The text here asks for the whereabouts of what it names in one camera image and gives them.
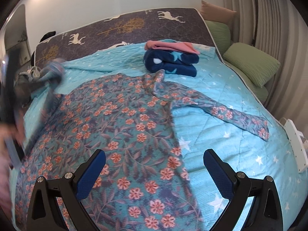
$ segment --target deer print mattress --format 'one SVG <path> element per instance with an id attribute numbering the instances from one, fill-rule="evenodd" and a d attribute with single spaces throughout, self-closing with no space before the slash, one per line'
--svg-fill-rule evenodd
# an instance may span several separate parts
<path id="1" fill-rule="evenodd" d="M 159 8 L 115 16 L 49 38 L 36 47 L 35 63 L 42 67 L 54 58 L 71 61 L 102 49 L 162 39 L 215 46 L 196 9 Z"/>

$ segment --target floral blanket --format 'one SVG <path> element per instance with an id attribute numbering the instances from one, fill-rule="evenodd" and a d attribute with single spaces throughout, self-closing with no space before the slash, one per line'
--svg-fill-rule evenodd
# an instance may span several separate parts
<path id="1" fill-rule="evenodd" d="M 269 137 L 265 118 L 164 82 L 164 70 L 105 76 L 57 98 L 58 106 L 44 112 L 44 128 L 18 175 L 15 214 L 22 230 L 36 178 L 74 172 L 98 148 L 106 152 L 107 162 L 83 204 L 101 230 L 204 230 L 171 110 L 199 107 L 264 140 Z M 62 199 L 58 203 L 73 228 Z"/>

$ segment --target black fabric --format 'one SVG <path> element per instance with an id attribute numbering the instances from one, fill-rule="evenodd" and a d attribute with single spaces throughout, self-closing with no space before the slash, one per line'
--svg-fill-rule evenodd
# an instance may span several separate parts
<path id="1" fill-rule="evenodd" d="M 55 36 L 56 35 L 56 32 L 55 31 L 51 31 L 51 32 L 48 32 L 46 33 L 40 40 L 40 42 L 42 41 L 45 41 L 47 40 L 48 38 L 52 37 L 52 36 Z M 34 52 L 32 53 L 31 55 L 31 66 L 33 67 L 34 66 Z"/>

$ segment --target white deer pattern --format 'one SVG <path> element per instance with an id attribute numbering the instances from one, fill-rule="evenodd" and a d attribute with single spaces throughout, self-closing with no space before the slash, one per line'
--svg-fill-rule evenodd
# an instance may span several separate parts
<path id="1" fill-rule="evenodd" d="M 107 21 L 111 21 L 112 19 L 117 19 L 117 18 L 119 18 L 121 15 L 118 15 L 118 16 L 115 16 L 115 17 L 112 17 L 112 18 L 110 18 L 110 19 L 108 19 L 108 20 L 105 20 L 104 22 L 107 22 Z"/>
<path id="2" fill-rule="evenodd" d="M 98 50 L 98 51 L 104 51 L 104 50 L 108 50 L 108 49 L 115 49 L 118 46 L 126 46 L 126 45 L 130 45 L 130 44 L 132 44 L 132 43 L 128 43 L 128 42 L 122 41 L 122 43 L 118 43 L 118 44 L 112 45 L 109 48 L 101 49 L 101 50 Z"/>
<path id="3" fill-rule="evenodd" d="M 163 15 L 163 16 L 158 16 L 159 19 L 169 19 L 169 20 L 172 20 L 172 21 L 178 21 L 180 23 L 185 23 L 184 21 L 181 21 L 179 19 L 179 18 L 183 18 L 183 17 L 173 17 L 169 11 L 166 11 L 166 12 L 158 11 L 158 14 Z"/>
<path id="4" fill-rule="evenodd" d="M 84 39 L 85 36 L 84 36 L 84 37 L 81 37 L 81 38 L 78 40 L 79 33 L 77 33 L 77 34 L 72 34 L 72 35 L 70 35 L 70 36 L 71 36 L 70 39 L 73 38 L 73 40 L 69 41 L 69 42 L 68 42 L 68 45 L 70 45 L 70 44 L 80 44 L 80 45 L 82 45 L 82 44 L 85 43 L 85 42 L 83 42 L 83 43 L 81 42 L 81 40 Z"/>

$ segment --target pillow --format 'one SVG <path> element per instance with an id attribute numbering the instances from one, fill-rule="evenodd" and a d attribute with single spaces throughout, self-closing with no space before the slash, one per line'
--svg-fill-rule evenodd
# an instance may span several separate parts
<path id="1" fill-rule="evenodd" d="M 205 21 L 221 55 L 231 46 L 229 27 L 221 22 Z"/>
<path id="2" fill-rule="evenodd" d="M 227 62 L 226 60 L 224 60 L 224 63 L 230 67 L 231 69 L 233 69 L 237 74 L 240 75 L 240 77 L 244 80 L 244 82 L 246 83 L 246 85 L 251 89 L 251 91 L 254 93 L 254 95 L 259 99 L 259 101 L 263 104 L 269 93 L 267 91 L 267 89 L 263 86 L 262 88 L 257 87 L 249 78 L 247 75 L 244 74 L 243 71 L 241 71 L 240 69 L 238 69 L 237 67 L 233 66 L 231 63 Z"/>
<path id="3" fill-rule="evenodd" d="M 280 62 L 267 53 L 244 43 L 234 43 L 223 58 L 243 71 L 259 88 L 277 72 Z"/>
<path id="4" fill-rule="evenodd" d="M 202 15 L 204 20 L 229 24 L 233 20 L 234 15 L 236 14 L 236 11 L 219 7 L 205 1 L 201 1 L 201 3 L 202 5 L 200 14 Z"/>

